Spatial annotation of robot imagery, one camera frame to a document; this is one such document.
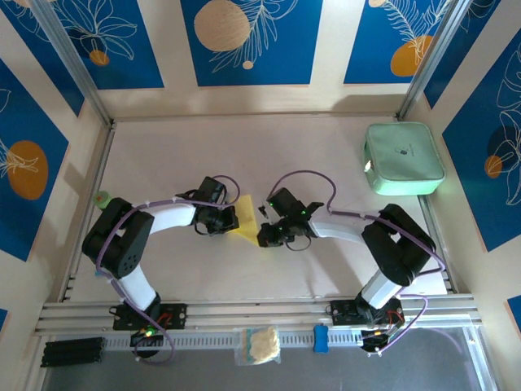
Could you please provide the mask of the yellow cloth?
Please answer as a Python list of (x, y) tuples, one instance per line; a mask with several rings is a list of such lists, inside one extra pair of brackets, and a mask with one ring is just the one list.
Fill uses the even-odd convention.
[(231, 233), (242, 237), (258, 247), (258, 227), (252, 197), (250, 195), (241, 195), (234, 206), (239, 227), (232, 230)]

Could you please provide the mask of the aluminium side rail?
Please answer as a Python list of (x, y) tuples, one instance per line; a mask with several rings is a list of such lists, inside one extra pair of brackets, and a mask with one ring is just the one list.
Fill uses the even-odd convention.
[(453, 284), (453, 278), (449, 270), (449, 264), (445, 253), (444, 241), (442, 239), (431, 202), (426, 195), (419, 196), (418, 202), (422, 210), (425, 223), (427, 224), (427, 231), (436, 245), (436, 253), (445, 265), (445, 269), (441, 273), (444, 280), (445, 289), (448, 294), (455, 294), (458, 292), (458, 290)]
[(108, 128), (103, 127), (99, 131), (88, 160), (85, 163), (85, 172), (82, 173), (78, 168), (70, 163), (65, 172), (65, 182), (74, 190), (76, 206), (71, 222), (68, 226), (65, 240), (64, 267), (60, 274), (61, 280), (59, 290), (56, 294), (56, 301), (63, 302), (70, 300), (70, 282), (75, 282), (77, 271), (81, 264), (82, 252), (81, 245), (90, 228), (90, 223), (94, 215), (94, 194), (100, 189), (103, 174), (107, 166), (108, 156), (114, 139), (114, 125)]

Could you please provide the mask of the clear bag of yellow snacks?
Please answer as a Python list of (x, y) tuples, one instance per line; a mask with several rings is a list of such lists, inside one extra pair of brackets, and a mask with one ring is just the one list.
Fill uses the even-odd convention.
[(281, 338), (277, 326), (236, 328), (233, 344), (237, 366), (257, 366), (281, 361)]

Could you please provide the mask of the aluminium front frame rail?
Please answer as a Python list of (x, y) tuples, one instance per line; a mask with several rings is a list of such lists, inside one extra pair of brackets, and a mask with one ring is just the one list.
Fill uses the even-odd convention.
[[(187, 304), (184, 329), (188, 332), (228, 332), (237, 327), (277, 325), (280, 330), (310, 329), (315, 324), (333, 324), (330, 297), (294, 301), (192, 301)], [(116, 316), (109, 312), (114, 302), (46, 303), (42, 307), (34, 333), (38, 336), (87, 335), (131, 332), (125, 325), (113, 328)], [(418, 327), (479, 327), (482, 318), (470, 294), (428, 297), (426, 311), (419, 316)]]

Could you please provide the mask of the aluminium frame post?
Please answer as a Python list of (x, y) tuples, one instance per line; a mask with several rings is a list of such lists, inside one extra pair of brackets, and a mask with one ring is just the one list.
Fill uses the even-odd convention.
[(113, 119), (101, 100), (92, 77), (52, 5), (47, 0), (28, 0), (28, 4), (50, 44), (55, 49), (80, 92), (90, 103), (96, 116), (104, 125), (111, 128)]
[(407, 116), (412, 112), (414, 105), (423, 95), (423, 91), (430, 81), (433, 72), (436, 70), (440, 60), (458, 27), (464, 18), (472, 0), (451, 0), (449, 9), (444, 18), (440, 22), (440, 26), (432, 38), (431, 45), (427, 49), (427, 53), (422, 62), (418, 66), (418, 71), (414, 75), (404, 100), (396, 113), (398, 121), (405, 121)]

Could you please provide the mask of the blue floral wall panel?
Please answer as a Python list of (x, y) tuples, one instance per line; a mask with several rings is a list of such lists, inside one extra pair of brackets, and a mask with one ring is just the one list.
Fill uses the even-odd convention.
[(478, 76), (495, 110), (521, 113), (521, 0), (471, 0), (423, 91), (427, 108)]
[(28, 0), (0, 0), (0, 10), (11, 22), (72, 112), (79, 117), (85, 97), (38, 23)]
[(308, 85), (323, 0), (180, 0), (200, 87)]
[(52, 7), (98, 89), (164, 86), (137, 0), (55, 0)]
[(366, 0), (344, 83), (411, 82), (451, 2)]
[(488, 251), (521, 235), (521, 32), (443, 133)]
[(0, 250), (27, 261), (68, 140), (0, 59)]

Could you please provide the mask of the blue rectangular block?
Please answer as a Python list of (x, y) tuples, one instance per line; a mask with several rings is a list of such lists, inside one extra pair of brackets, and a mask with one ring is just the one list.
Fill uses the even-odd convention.
[(328, 345), (328, 326), (317, 324), (313, 327), (313, 352), (316, 354), (327, 354)]

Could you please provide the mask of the mint green zip case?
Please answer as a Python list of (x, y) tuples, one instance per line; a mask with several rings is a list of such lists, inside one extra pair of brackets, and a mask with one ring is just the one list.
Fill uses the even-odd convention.
[(363, 163), (370, 188), (382, 196), (430, 195), (445, 179), (432, 133), (420, 122), (370, 125)]

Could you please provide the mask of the black controller board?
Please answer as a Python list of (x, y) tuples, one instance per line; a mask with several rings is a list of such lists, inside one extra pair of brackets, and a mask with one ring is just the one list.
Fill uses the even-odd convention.
[(130, 347), (137, 359), (151, 358), (156, 355), (159, 351), (151, 350), (151, 347), (162, 346), (163, 342), (163, 335), (154, 328), (142, 329), (130, 336)]
[(401, 334), (401, 329), (404, 325), (404, 323), (396, 323), (384, 329), (362, 330), (361, 348), (369, 356), (371, 354), (381, 354)]

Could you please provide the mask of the black ribbed block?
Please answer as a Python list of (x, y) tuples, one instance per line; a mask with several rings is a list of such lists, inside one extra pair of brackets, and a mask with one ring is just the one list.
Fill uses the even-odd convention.
[(47, 342), (40, 367), (67, 367), (100, 362), (106, 340), (91, 337)]

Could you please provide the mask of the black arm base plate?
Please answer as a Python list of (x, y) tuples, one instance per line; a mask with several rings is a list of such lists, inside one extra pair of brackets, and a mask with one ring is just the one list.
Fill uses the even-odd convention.
[[(186, 304), (155, 304), (147, 314), (166, 330), (182, 330), (186, 322)], [(128, 305), (112, 306), (109, 313), (114, 317), (112, 328), (117, 331), (137, 331), (151, 323)]]
[(363, 300), (333, 300), (326, 306), (326, 314), (335, 326), (401, 326), (405, 322), (401, 307), (396, 298), (390, 299), (380, 309)]

